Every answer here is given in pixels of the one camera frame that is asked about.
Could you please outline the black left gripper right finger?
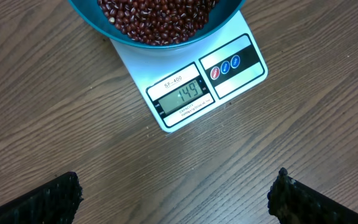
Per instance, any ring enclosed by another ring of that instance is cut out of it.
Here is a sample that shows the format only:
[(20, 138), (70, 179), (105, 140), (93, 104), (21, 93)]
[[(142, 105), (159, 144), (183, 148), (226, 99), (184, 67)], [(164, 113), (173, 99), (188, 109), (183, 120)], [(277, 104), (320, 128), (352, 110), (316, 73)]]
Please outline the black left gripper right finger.
[(358, 224), (358, 213), (278, 172), (267, 194), (268, 212), (284, 224)]

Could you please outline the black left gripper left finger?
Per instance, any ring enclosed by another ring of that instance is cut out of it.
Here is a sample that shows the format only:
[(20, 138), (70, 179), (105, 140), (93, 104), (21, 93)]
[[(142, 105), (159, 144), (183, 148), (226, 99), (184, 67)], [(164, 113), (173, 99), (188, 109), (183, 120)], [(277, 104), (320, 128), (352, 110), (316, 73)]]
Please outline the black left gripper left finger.
[(75, 172), (67, 172), (0, 206), (0, 223), (72, 223), (83, 189)]

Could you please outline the red beans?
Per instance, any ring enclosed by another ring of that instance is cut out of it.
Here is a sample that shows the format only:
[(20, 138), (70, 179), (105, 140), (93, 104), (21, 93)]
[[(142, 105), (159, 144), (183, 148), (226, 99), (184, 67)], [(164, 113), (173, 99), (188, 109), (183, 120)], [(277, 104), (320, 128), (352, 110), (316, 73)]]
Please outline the red beans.
[(109, 24), (135, 42), (186, 42), (209, 21), (219, 0), (97, 0)]

